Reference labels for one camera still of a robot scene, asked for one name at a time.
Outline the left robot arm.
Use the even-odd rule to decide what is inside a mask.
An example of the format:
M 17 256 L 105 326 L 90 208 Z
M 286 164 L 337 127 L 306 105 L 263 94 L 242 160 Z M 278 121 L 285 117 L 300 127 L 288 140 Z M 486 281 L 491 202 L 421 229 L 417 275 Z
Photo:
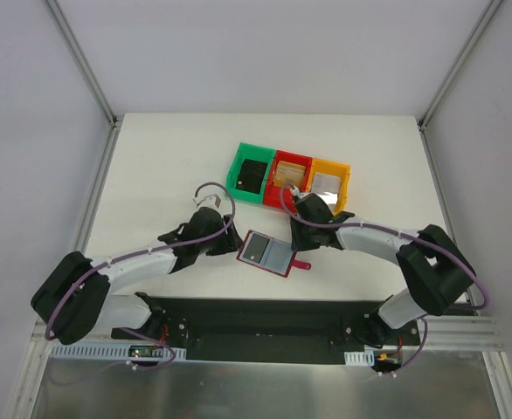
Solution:
M 46 324 L 45 338 L 63 345 L 94 329 L 109 329 L 115 339 L 163 342 L 169 322 L 162 306 L 144 291 L 121 290 L 191 267 L 201 255 L 233 253 L 240 245 L 234 215 L 204 207 L 150 247 L 98 260 L 80 251 L 65 255 L 31 298 L 31 308 Z

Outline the red leather card holder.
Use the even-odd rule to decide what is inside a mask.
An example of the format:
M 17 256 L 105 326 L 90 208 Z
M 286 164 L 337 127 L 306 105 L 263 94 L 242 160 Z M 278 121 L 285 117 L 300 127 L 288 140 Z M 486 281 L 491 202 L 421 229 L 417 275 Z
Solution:
M 241 258 L 246 240 L 253 232 L 270 239 L 270 243 L 267 246 L 264 256 L 259 264 L 249 262 Z M 261 269 L 262 271 L 272 273 L 282 278 L 287 278 L 290 274 L 290 271 L 293 269 L 309 271 L 312 268 L 312 265 L 309 262 L 300 261 L 296 258 L 296 256 L 297 252 L 291 250 L 290 243 L 281 241 L 274 237 L 269 237 L 268 235 L 257 232 L 255 230 L 249 230 L 246 234 L 242 247 L 238 252 L 237 260 L 239 262 L 248 264 L 251 267 Z

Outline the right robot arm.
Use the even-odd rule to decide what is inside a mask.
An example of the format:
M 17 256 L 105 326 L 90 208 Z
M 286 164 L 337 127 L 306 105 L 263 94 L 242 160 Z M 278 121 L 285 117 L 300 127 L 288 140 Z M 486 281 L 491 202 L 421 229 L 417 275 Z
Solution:
M 294 251 L 330 247 L 357 251 L 393 263 L 405 289 L 390 296 L 351 327 L 357 340 L 380 348 L 401 328 L 426 315 L 441 316 L 474 284 L 474 269 L 438 225 L 396 230 L 342 211 L 334 214 L 314 193 L 294 193 L 296 215 L 290 218 Z

